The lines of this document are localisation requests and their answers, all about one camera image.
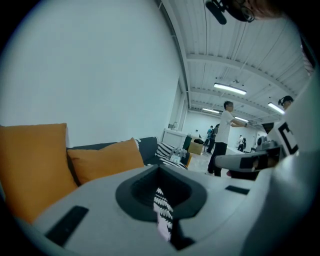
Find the black panel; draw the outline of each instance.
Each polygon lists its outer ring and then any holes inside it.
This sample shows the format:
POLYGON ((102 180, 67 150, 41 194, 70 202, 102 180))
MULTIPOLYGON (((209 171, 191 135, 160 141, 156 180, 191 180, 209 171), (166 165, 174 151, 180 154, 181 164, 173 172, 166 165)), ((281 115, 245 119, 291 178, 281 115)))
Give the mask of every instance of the black panel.
POLYGON ((227 186, 225 189, 232 191, 232 192, 239 193, 239 194, 243 194, 243 195, 247 195, 250 191, 250 189, 241 188, 241 187, 237 187, 237 186, 231 186, 231 185, 227 186))
POLYGON ((55 244, 63 246, 88 211, 85 207, 74 206, 45 236, 55 244))

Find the white shirt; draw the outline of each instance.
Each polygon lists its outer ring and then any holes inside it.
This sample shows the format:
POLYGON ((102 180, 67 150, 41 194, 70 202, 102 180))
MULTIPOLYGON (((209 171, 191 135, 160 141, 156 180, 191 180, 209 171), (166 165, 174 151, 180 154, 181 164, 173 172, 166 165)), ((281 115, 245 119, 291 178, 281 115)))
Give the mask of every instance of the white shirt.
POLYGON ((230 133, 230 126, 231 121, 234 119, 232 114, 225 110, 222 112, 221 119, 220 119, 220 126, 219 131, 215 137, 215 142, 223 142, 225 144, 228 144, 228 138, 230 133))

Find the orange pillow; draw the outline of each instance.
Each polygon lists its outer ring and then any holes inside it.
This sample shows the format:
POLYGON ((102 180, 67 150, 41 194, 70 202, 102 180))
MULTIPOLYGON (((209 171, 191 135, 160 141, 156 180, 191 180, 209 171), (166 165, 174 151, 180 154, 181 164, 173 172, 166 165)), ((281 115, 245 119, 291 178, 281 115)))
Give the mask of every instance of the orange pillow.
POLYGON ((66 123, 0 127, 5 202, 29 223, 77 188, 67 164, 66 128, 66 123))
POLYGON ((100 150, 69 149, 68 155, 81 184, 145 166, 134 138, 100 150))

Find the striped pillow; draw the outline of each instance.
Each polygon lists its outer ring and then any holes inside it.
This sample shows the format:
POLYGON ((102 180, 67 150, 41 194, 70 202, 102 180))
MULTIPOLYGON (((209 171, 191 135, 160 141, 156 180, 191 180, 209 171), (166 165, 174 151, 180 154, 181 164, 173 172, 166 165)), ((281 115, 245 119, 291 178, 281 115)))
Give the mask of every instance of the striped pillow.
POLYGON ((170 146, 168 144, 160 142, 160 143, 158 143, 158 148, 156 150, 156 154, 160 157, 167 158, 174 148, 175 148, 174 146, 170 146))

